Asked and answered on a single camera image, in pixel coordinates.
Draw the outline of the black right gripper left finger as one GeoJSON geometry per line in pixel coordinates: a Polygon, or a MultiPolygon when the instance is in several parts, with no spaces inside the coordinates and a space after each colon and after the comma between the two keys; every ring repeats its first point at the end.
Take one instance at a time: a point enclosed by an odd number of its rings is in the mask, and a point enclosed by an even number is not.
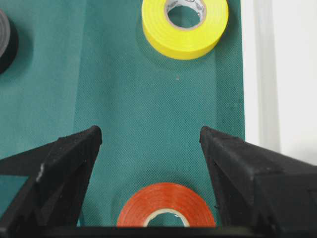
{"type": "Polygon", "coordinates": [[[101,144],[102,130],[94,125],[1,159],[2,176],[26,180],[0,217],[0,236],[17,238],[42,228],[75,227],[101,144]]]}

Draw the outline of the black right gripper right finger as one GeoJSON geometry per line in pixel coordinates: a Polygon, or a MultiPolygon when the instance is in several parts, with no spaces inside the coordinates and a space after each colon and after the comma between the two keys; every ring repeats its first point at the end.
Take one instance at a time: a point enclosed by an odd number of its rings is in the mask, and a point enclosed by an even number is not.
{"type": "Polygon", "coordinates": [[[207,126],[200,144],[224,226],[266,238],[316,237],[316,166],[207,126]]]}

